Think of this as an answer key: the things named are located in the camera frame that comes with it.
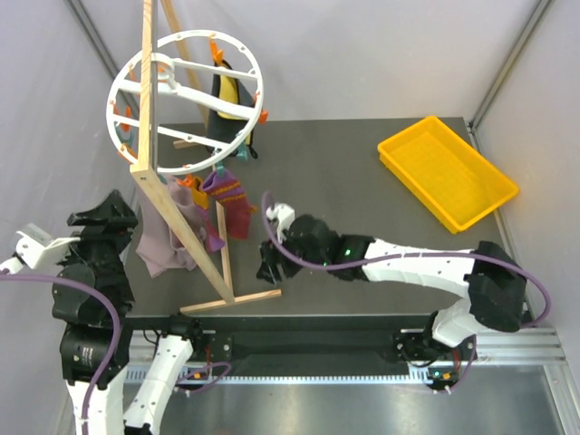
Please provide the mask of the wooden hanger stand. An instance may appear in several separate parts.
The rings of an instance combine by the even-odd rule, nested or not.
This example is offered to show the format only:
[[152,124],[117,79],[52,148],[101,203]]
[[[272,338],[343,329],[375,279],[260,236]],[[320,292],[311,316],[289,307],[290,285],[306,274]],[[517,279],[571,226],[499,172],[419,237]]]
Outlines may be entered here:
[[[163,82],[169,86],[169,91],[176,94],[179,87],[172,82],[174,79],[174,69],[177,61],[167,60],[160,57],[158,52],[157,36],[157,6],[156,1],[145,1],[143,3],[143,24],[141,35],[141,73],[138,94],[140,96],[140,117],[138,127],[139,131],[139,153],[137,160],[131,164],[130,173],[137,182],[137,185],[149,198],[153,206],[159,211],[165,221],[169,224],[170,229],[179,238],[183,246],[191,254],[199,270],[204,274],[206,279],[211,283],[214,290],[219,294],[220,299],[214,302],[204,304],[194,304],[183,306],[180,312],[185,315],[198,314],[203,311],[218,309],[228,306],[241,305],[245,303],[258,302],[274,297],[280,297],[282,291],[279,289],[265,292],[253,293],[251,295],[236,296],[233,290],[233,281],[231,275],[231,265],[229,260],[228,247],[222,249],[222,269],[217,270],[208,252],[202,246],[194,232],[189,227],[185,218],[182,216],[175,203],[171,199],[168,191],[163,187],[157,171],[158,157],[158,123],[155,115],[156,99],[160,90],[160,70],[159,65],[167,65],[167,76]],[[192,73],[189,78],[191,85],[183,89],[184,97],[197,104],[199,111],[203,116],[207,115],[209,109],[224,112],[240,120],[246,121],[244,129],[240,130],[235,139],[229,143],[210,142],[205,138],[194,139],[193,142],[198,145],[212,146],[219,150],[215,157],[207,159],[199,164],[186,167],[187,173],[197,172],[208,168],[216,162],[226,158],[238,145],[249,136],[251,130],[259,122],[267,119],[267,113],[262,110],[263,107],[263,78],[259,71],[258,64],[253,54],[237,39],[220,32],[214,31],[183,31],[180,29],[176,16],[173,14],[173,6],[170,1],[162,3],[164,14],[167,17],[169,27],[174,33],[168,36],[168,41],[184,43],[190,37],[208,38],[212,54],[212,63],[193,63],[188,60],[182,65],[187,69],[194,71],[205,69],[217,75],[237,78],[239,80],[249,78],[256,81],[255,105],[247,107],[240,104],[223,101],[206,92],[201,91],[196,84],[196,75]],[[223,66],[223,54],[216,45],[219,39],[228,44],[234,45],[241,51],[252,64],[250,72],[240,72],[229,70]]]

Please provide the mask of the white round clip hanger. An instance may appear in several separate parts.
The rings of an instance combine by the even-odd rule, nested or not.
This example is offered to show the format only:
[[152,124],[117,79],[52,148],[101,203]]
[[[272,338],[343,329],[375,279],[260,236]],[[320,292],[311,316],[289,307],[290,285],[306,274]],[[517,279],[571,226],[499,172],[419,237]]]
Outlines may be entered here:
[[[181,57],[169,56],[169,55],[161,53],[159,51],[160,48],[163,48],[168,44],[176,43],[176,42],[170,43],[168,41],[169,35],[158,38],[158,52],[160,53],[161,58],[165,58],[167,60],[178,62],[175,65],[174,79],[172,80],[172,82],[179,87],[179,91],[176,94],[171,93],[169,91],[169,86],[163,82],[163,79],[167,76],[167,72],[166,72],[167,65],[164,63],[161,63],[159,65],[159,74],[161,76],[161,79],[159,80],[160,90],[158,92],[157,97],[159,97],[159,96],[168,97],[168,98],[175,99],[175,100],[178,100],[181,102],[187,102],[187,103],[190,103],[190,104],[196,106],[197,105],[196,103],[194,103],[193,101],[184,97],[183,89],[185,87],[189,87],[189,85],[186,85],[186,84],[179,82],[178,78],[176,77],[177,70],[184,70],[188,73],[194,73],[194,72],[211,73],[213,76],[215,76],[218,79],[224,77],[226,79],[233,79],[241,84],[244,84],[250,88],[248,102],[231,102],[231,101],[227,101],[227,100],[225,100],[217,95],[213,95],[210,92],[206,92],[206,93],[208,93],[214,97],[217,97],[223,101],[231,102],[234,104],[240,104],[240,105],[247,106],[247,107],[253,107],[255,105],[255,100],[256,100],[256,98],[255,98],[256,81],[255,80],[252,80],[249,78],[247,78],[247,79],[244,78],[244,79],[239,80],[237,78],[232,78],[232,77],[223,76],[223,75],[217,75],[217,74],[214,74],[213,72],[207,71],[205,69],[194,71],[192,69],[185,68],[182,65],[182,63],[184,61],[186,61],[185,59],[183,59]],[[188,40],[191,40],[191,39],[197,39],[197,40],[202,40],[202,41],[208,42],[209,49],[210,49],[210,42],[209,42],[208,38],[190,37],[190,38],[187,38],[185,40],[185,42]],[[221,41],[219,39],[216,40],[216,45],[219,48],[220,52],[223,54],[223,66],[225,68],[227,68],[229,70],[240,71],[242,73],[249,73],[250,72],[250,70],[252,69],[252,64],[247,59],[247,57],[241,51],[239,51],[234,45],[231,45],[231,44],[226,43],[224,41]],[[140,61],[141,61],[141,50],[139,52],[137,52],[136,54],[134,54],[125,63],[125,65],[121,68],[121,71],[117,74],[117,76],[114,78],[114,80],[112,82],[112,85],[111,85],[111,88],[109,90],[109,94],[107,97],[107,108],[105,110],[106,125],[107,125],[108,132],[110,134],[110,137],[111,137],[111,141],[112,141],[114,147],[116,148],[118,154],[120,155],[120,157],[122,157],[129,164],[132,164],[137,160],[139,150],[135,150],[135,151],[131,150],[131,147],[128,144],[126,144],[125,141],[123,141],[121,139],[121,136],[118,134],[118,131],[123,126],[130,127],[131,132],[134,134],[134,136],[137,140],[137,143],[139,144],[140,128],[138,127],[138,124],[139,124],[139,117],[140,117],[140,96],[138,94],[138,86],[140,85],[140,73],[141,73]],[[262,74],[262,71],[261,71],[259,64],[258,64],[258,67],[259,67],[259,71],[261,72],[261,76],[263,78],[263,74]],[[264,78],[263,78],[263,96],[264,96]],[[229,115],[227,113],[217,112],[217,111],[214,111],[214,112],[216,114],[225,114],[229,121],[239,121],[241,123],[241,126],[238,127],[237,130],[235,130],[235,132],[233,133],[233,137],[231,139],[210,139],[210,138],[205,137],[205,136],[200,136],[200,135],[196,135],[193,133],[187,133],[187,132],[182,131],[182,130],[175,130],[175,129],[171,129],[171,128],[161,127],[159,125],[158,125],[158,136],[163,135],[163,136],[170,137],[172,139],[182,140],[186,143],[191,143],[191,144],[196,144],[196,145],[198,145],[198,144],[194,143],[193,140],[200,139],[200,138],[205,138],[208,141],[213,142],[213,143],[216,143],[216,142],[229,143],[235,139],[235,137],[239,133],[239,131],[244,129],[244,127],[247,124],[247,122],[245,120],[240,120],[239,118],[234,117],[232,115]],[[238,150],[239,147],[243,144],[243,142],[246,141],[246,139],[248,137],[246,137],[244,139],[244,141],[242,141],[238,145],[238,147],[235,150],[233,150],[232,152]],[[190,167],[190,166],[199,164],[200,162],[203,162],[205,160],[211,159],[211,158],[215,157],[215,155],[219,152],[218,149],[216,149],[212,146],[204,146],[204,145],[201,145],[201,146],[212,149],[212,151],[209,153],[209,156],[206,157],[205,159],[203,159],[199,162],[195,162],[195,163],[187,163],[180,168],[178,168],[178,167],[164,168],[164,167],[157,166],[158,173],[160,173],[162,175],[168,174],[168,175],[173,175],[173,176],[186,175],[186,174],[188,174],[185,171],[186,167]]]

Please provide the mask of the maroon orange striped sock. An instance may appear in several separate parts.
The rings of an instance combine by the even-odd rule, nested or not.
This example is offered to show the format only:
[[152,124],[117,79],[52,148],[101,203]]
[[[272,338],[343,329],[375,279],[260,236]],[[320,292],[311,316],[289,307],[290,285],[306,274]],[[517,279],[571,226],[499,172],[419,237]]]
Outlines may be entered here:
[[202,190],[203,179],[200,177],[191,178],[191,194],[194,204],[202,217],[204,228],[206,230],[206,248],[209,253],[221,250],[225,246],[224,240],[219,236],[217,229],[211,222],[209,215],[209,195]]

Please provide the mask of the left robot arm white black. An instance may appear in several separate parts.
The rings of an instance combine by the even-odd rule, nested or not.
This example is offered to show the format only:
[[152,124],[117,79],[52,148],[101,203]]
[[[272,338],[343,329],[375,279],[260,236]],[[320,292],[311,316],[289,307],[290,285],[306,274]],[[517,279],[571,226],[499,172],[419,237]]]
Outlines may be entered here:
[[[63,378],[79,434],[158,434],[187,360],[207,339],[199,321],[182,314],[128,316],[135,302],[121,252],[138,219],[118,190],[95,208],[72,213],[69,254],[53,284],[53,318],[65,323],[60,343]],[[155,332],[153,360],[129,407],[123,385],[136,331]]]

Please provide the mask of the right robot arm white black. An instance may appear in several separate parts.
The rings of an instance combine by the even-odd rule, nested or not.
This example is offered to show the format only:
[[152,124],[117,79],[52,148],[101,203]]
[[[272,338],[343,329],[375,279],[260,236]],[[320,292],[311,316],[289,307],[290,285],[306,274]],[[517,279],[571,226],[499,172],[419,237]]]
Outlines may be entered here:
[[523,324],[527,280],[497,244],[444,253],[394,245],[376,237],[345,235],[311,215],[280,221],[276,239],[261,243],[259,280],[275,284],[295,276],[307,263],[322,266],[346,282],[398,282],[454,294],[450,307],[430,315],[425,352],[446,357],[472,335],[515,333]]

